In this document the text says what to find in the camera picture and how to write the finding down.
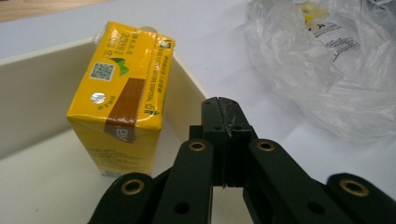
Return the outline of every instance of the plastic bag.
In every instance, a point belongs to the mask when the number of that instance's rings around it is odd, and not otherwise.
[[[395,135],[395,12],[394,0],[253,0],[251,63],[319,127],[348,140]]]

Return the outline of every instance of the cardboard box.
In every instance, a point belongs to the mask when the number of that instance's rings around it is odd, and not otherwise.
[[[103,175],[150,174],[175,41],[110,21],[67,118]]]

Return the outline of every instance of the qr code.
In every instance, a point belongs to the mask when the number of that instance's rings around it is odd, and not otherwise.
[[[95,63],[90,77],[109,81],[113,76],[115,65],[108,63]]]

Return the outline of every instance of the brown stripe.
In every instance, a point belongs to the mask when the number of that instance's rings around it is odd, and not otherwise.
[[[105,125],[105,133],[123,141],[134,141],[134,126],[145,80],[129,78]]]

